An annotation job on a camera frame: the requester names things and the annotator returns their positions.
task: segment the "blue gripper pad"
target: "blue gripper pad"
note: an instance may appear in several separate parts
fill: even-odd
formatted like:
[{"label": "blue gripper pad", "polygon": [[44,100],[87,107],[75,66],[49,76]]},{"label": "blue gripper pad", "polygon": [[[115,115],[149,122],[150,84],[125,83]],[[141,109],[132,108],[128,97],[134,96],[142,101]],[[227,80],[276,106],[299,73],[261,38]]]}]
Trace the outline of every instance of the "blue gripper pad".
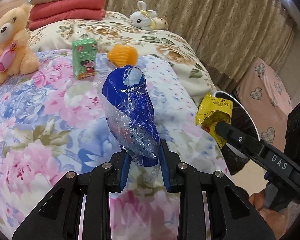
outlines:
[{"label": "blue gripper pad", "polygon": [[169,167],[167,164],[166,155],[163,150],[161,141],[160,141],[160,166],[161,166],[164,186],[166,187],[167,191],[170,192],[171,184],[170,184],[170,176],[169,176]]},{"label": "blue gripper pad", "polygon": [[123,161],[121,175],[120,175],[120,189],[121,190],[123,190],[123,188],[127,185],[131,159],[132,159],[131,155],[126,154],[124,161]]}]

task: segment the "metal screw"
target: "metal screw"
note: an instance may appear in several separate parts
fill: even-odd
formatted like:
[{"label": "metal screw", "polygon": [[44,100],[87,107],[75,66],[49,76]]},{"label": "metal screw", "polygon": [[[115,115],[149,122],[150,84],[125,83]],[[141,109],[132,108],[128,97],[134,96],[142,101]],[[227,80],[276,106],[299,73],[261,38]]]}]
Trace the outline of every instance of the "metal screw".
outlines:
[{"label": "metal screw", "polygon": [[103,165],[102,165],[102,167],[103,167],[104,169],[109,169],[109,168],[111,168],[111,166],[112,166],[111,163],[103,163]]},{"label": "metal screw", "polygon": [[222,171],[216,171],[214,173],[218,178],[222,178],[225,174]]},{"label": "metal screw", "polygon": [[178,164],[178,167],[180,168],[180,169],[186,169],[186,168],[188,168],[188,164],[186,164],[186,163],[179,163]]},{"label": "metal screw", "polygon": [[69,171],[66,174],[66,178],[67,179],[72,179],[75,176],[75,173],[73,171]]}]

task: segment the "heart pattern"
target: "heart pattern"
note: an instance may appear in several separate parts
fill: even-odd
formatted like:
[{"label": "heart pattern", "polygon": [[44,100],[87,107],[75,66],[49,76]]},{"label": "heart pattern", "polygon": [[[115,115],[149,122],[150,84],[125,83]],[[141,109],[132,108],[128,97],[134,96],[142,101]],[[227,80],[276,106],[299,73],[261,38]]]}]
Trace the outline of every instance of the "heart pattern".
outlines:
[{"label": "heart pattern", "polygon": [[274,73],[274,75],[275,75],[276,79],[281,82],[281,78],[277,75],[277,73]]},{"label": "heart pattern", "polygon": [[274,107],[279,107],[279,105],[278,105],[278,101],[277,101],[277,99],[276,99],[276,98],[274,98],[274,99],[271,99],[271,105],[272,105],[272,106],[274,106]]},{"label": "heart pattern", "polygon": [[0,71],[4,71],[4,65],[2,64],[2,62],[0,62]]},{"label": "heart pattern", "polygon": [[275,131],[273,127],[269,127],[266,132],[261,133],[261,139],[268,143],[273,143],[275,137]]},{"label": "heart pattern", "polygon": [[266,67],[265,67],[264,64],[260,64],[259,66],[256,66],[256,67],[254,68],[254,70],[255,70],[255,72],[257,72],[258,74],[263,75],[263,74],[265,73],[265,71],[266,71]]},{"label": "heart pattern", "polygon": [[256,88],[256,90],[252,91],[250,93],[250,96],[253,98],[253,99],[256,99],[256,100],[261,100],[262,98],[262,89],[261,88]]},{"label": "heart pattern", "polygon": [[274,83],[274,87],[277,90],[277,92],[279,93],[279,95],[281,95],[282,89],[281,89],[280,85],[278,83]]}]

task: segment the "green juice box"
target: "green juice box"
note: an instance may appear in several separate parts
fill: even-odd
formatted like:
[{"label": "green juice box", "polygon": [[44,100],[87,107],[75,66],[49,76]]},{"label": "green juice box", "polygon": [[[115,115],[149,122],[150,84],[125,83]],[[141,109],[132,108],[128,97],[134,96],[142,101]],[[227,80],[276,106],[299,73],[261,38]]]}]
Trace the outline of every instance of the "green juice box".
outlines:
[{"label": "green juice box", "polygon": [[72,42],[73,76],[76,79],[95,75],[97,46],[95,39]]}]

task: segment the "blue plastic bag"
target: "blue plastic bag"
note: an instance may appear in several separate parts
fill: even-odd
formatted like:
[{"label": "blue plastic bag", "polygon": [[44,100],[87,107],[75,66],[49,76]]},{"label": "blue plastic bag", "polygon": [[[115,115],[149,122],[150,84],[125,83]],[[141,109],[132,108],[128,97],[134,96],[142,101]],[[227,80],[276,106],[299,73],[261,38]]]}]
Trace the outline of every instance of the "blue plastic bag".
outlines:
[{"label": "blue plastic bag", "polygon": [[112,71],[102,86],[111,133],[132,160],[159,169],[159,134],[143,72],[127,65]]}]

